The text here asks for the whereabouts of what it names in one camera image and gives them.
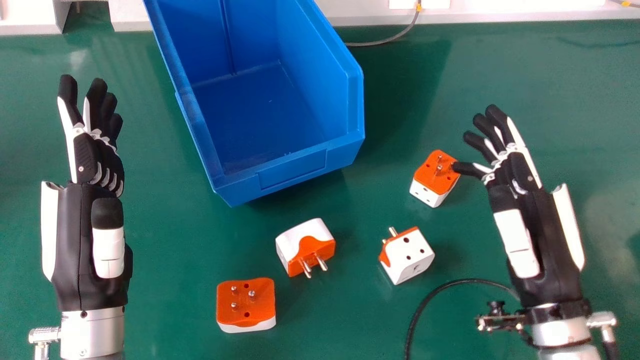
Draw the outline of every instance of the blue storage box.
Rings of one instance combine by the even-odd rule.
[[[362,70],[313,0],[145,0],[209,182],[230,206],[350,165]]]

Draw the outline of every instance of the metal plug pin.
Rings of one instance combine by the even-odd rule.
[[[300,265],[302,265],[302,270],[304,270],[307,279],[311,279],[311,268],[309,267],[309,264],[304,260],[300,260]]]
[[[328,266],[326,266],[326,263],[324,262],[324,259],[318,256],[318,254],[316,254],[316,259],[318,260],[318,265],[320,265],[322,271],[329,270]]]

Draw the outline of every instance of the orange and white plug adapter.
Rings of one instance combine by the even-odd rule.
[[[313,266],[327,271],[325,261],[335,253],[335,240],[322,219],[315,218],[280,234],[276,251],[289,277],[304,272],[311,279]]]
[[[268,277],[221,282],[216,299],[216,321],[224,332],[261,331],[276,325],[275,284]]]
[[[431,265],[435,254],[418,227],[398,234],[389,227],[391,238],[382,240],[380,264],[394,285],[421,274]]]
[[[460,174],[453,171],[454,162],[456,159],[442,150],[432,152],[413,175],[411,195],[432,208],[438,207],[460,178]]]

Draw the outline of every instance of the green table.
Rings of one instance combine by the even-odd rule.
[[[441,208],[408,194],[433,149],[481,160],[461,141],[492,102],[516,120],[547,188],[567,182],[587,254],[585,294],[613,310],[624,359],[640,350],[640,22],[416,27],[395,44],[353,51],[365,73],[367,140],[355,163],[238,208],[209,187],[151,33],[115,34],[85,6],[67,34],[0,38],[0,359],[29,359],[30,328],[58,325],[40,265],[40,181],[68,179],[55,96],[71,73],[102,77],[125,120],[122,197],[135,253],[126,316],[129,359],[399,359],[423,296],[460,277],[508,282],[486,192],[459,181]],[[369,40],[396,28],[342,29]],[[329,271],[290,279],[275,236],[324,219],[337,240]],[[377,262],[388,226],[419,226],[436,252],[392,286]],[[216,285],[267,276],[278,325],[225,334]],[[499,290],[444,293],[417,329],[415,359],[534,359],[515,334],[480,334],[473,317]],[[52,349],[57,358],[58,346]]]

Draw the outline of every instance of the robotic hand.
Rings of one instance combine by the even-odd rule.
[[[62,312],[60,327],[32,329],[36,359],[48,359],[60,341],[62,359],[121,359],[124,306],[133,253],[125,243],[124,171],[116,152],[122,118],[116,97],[95,79],[76,106],[77,83],[60,78],[58,109],[67,139],[71,181],[42,183],[42,270]]]
[[[492,302],[487,316],[477,319],[481,331],[516,330],[531,326],[530,345],[540,359],[600,359],[590,345],[590,328],[599,327],[609,359],[618,357],[610,312],[592,314],[580,288],[584,251],[566,184],[548,193],[513,121],[496,105],[473,119],[483,138],[473,132],[464,141],[477,149],[490,167],[457,162],[453,170],[478,178],[489,195],[493,218],[507,254],[511,283],[522,310],[504,312]]]

